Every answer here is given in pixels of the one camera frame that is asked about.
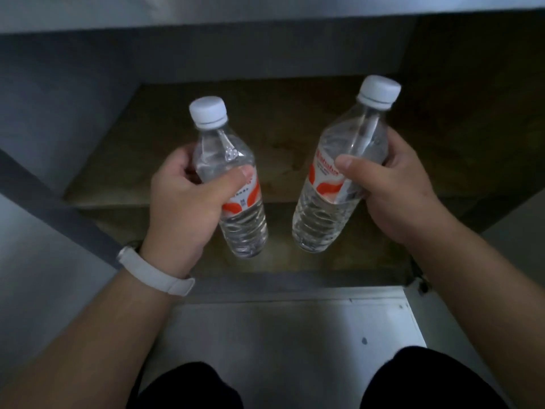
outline water bottle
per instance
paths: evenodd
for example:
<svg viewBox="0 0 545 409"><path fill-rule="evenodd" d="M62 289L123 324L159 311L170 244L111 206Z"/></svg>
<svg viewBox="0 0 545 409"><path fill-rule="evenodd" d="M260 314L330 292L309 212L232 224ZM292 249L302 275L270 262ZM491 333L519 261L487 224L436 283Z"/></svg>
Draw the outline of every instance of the water bottle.
<svg viewBox="0 0 545 409"><path fill-rule="evenodd" d="M193 161L202 182L236 166L249 164L254 168L246 185L222 206L220 219L231 251L237 257L251 258L261 252L268 237L254 155L227 124L227 109L220 97L201 97L189 105L189 112L199 131Z"/></svg>
<svg viewBox="0 0 545 409"><path fill-rule="evenodd" d="M400 91L401 85L391 79L366 77L356 104L323 131L293 214L293 238L303 250L321 253L329 247L364 197L361 186L337 171L335 158L349 154L385 161L384 115Z"/></svg>

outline white bottle cap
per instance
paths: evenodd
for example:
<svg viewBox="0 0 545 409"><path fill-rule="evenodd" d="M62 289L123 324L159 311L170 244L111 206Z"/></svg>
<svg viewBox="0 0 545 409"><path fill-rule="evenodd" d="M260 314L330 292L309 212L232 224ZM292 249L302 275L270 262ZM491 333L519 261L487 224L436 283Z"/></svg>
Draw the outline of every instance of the white bottle cap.
<svg viewBox="0 0 545 409"><path fill-rule="evenodd" d="M189 105L189 113L200 129L215 129L227 123L227 109L221 97L204 96Z"/></svg>
<svg viewBox="0 0 545 409"><path fill-rule="evenodd" d="M367 76L361 84L358 101L378 110L388 110L396 101L401 85L387 77Z"/></svg>

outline person's leg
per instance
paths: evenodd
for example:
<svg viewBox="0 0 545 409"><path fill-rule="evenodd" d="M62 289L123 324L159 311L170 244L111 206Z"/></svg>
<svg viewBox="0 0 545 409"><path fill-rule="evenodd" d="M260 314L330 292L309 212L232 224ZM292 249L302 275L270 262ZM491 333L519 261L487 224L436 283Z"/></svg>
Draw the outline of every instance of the person's leg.
<svg viewBox="0 0 545 409"><path fill-rule="evenodd" d="M187 363L164 373L146 387L131 409L242 409L239 394L208 364Z"/></svg>
<svg viewBox="0 0 545 409"><path fill-rule="evenodd" d="M476 373L445 354L424 347L405 347L373 376L360 409L484 405L507 408L494 389Z"/></svg>

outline hand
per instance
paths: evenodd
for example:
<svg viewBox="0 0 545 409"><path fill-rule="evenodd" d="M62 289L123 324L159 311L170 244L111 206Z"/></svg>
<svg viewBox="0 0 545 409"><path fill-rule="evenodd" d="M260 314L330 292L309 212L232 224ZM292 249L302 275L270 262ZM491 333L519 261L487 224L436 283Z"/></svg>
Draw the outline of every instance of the hand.
<svg viewBox="0 0 545 409"><path fill-rule="evenodd" d="M149 229L140 255L164 273L184 278L201 257L221 206L246 184L253 167L233 168L200 182L191 163L194 144L176 149L152 178Z"/></svg>
<svg viewBox="0 0 545 409"><path fill-rule="evenodd" d="M385 166L363 158L339 155L337 169L370 192L367 209L392 240L407 245L439 219L450 217L441 204L416 152L399 134L388 130Z"/></svg>

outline watch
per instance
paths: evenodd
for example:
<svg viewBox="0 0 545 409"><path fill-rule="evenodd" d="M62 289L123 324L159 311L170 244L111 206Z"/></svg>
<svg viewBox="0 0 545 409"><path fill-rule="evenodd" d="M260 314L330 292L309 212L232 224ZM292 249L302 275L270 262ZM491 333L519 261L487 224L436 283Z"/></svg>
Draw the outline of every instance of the watch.
<svg viewBox="0 0 545 409"><path fill-rule="evenodd" d="M177 279L148 264L132 247L123 247L117 255L117 261L147 286L170 295L185 297L195 285L193 277L184 280Z"/></svg>

